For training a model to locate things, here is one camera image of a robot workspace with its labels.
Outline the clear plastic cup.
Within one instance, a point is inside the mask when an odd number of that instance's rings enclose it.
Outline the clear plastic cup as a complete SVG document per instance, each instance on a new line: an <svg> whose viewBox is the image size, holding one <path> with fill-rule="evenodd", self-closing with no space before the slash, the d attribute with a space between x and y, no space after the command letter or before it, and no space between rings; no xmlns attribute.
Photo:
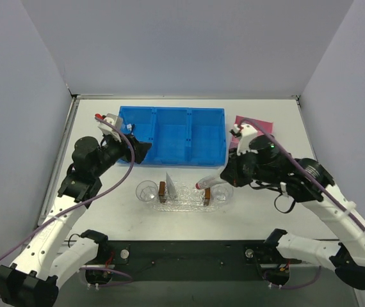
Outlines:
<svg viewBox="0 0 365 307"><path fill-rule="evenodd" d="M211 197L214 202L226 203L231 200L233 187L229 184L218 184L211 188Z"/></svg>
<svg viewBox="0 0 365 307"><path fill-rule="evenodd" d="M145 203L158 201L158 186L151 180L140 182L135 190L136 197Z"/></svg>

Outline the clear holder with brown ends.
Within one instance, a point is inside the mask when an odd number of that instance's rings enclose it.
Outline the clear holder with brown ends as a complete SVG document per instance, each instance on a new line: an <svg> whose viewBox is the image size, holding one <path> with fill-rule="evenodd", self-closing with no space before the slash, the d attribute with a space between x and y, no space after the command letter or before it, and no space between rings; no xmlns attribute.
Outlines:
<svg viewBox="0 0 365 307"><path fill-rule="evenodd" d="M177 189L178 197L172 200L168 196L166 182L161 181L159 183L158 198L161 205L170 207L208 207L211 203L210 188L198 190L195 187L189 187L184 184L177 184L175 188Z"/></svg>

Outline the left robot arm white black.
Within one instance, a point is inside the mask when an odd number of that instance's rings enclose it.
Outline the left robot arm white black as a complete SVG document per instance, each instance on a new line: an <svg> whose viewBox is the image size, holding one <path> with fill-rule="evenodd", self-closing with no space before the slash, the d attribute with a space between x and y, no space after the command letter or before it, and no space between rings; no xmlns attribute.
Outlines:
<svg viewBox="0 0 365 307"><path fill-rule="evenodd" d="M151 143L132 134L123 140L107 135L101 142L87 136L76 141L72 164L45 221L25 240L25 250L0 266L0 298L11 306L53 306L61 286L89 261L110 255L108 236L86 230L62 255L60 246L102 187L100 177L117 161L141 164Z"/></svg>

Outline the red-capped toothpaste tube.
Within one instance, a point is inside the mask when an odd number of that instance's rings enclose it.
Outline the red-capped toothpaste tube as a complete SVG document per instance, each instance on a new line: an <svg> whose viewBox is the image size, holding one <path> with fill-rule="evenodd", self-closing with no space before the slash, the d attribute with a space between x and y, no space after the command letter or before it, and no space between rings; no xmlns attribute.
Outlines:
<svg viewBox="0 0 365 307"><path fill-rule="evenodd" d="M210 175L204 178L201 178L196 184L195 187L198 190L204 190L211 188L218 184L224 184L225 180L220 178L220 175Z"/></svg>

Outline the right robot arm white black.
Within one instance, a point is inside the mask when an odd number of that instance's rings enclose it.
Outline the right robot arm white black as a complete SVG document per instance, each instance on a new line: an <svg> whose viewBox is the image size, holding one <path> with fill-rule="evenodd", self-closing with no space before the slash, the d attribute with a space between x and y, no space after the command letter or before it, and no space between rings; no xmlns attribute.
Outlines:
<svg viewBox="0 0 365 307"><path fill-rule="evenodd" d="M337 237L325 242L274 229L265 244L283 258L329 269L347 285L365 290L365 220L356 204L346 200L332 175L310 158L293 158L273 142L273 136L234 134L221 178L234 187L249 185L292 198L315 214Z"/></svg>

